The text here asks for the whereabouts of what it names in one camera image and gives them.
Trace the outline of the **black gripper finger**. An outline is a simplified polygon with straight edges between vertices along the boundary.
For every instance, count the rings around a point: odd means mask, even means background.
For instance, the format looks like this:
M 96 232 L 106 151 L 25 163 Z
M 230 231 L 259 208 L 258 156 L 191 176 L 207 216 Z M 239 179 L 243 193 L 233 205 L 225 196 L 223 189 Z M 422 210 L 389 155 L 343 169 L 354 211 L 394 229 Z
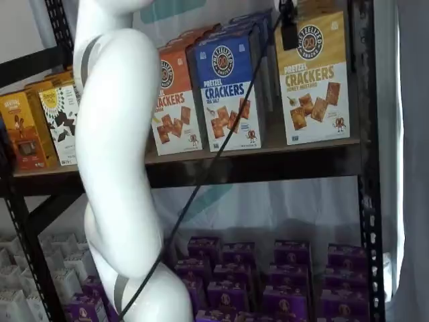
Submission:
M 281 36 L 285 51 L 298 47 L 297 9 L 292 0 L 280 0 Z

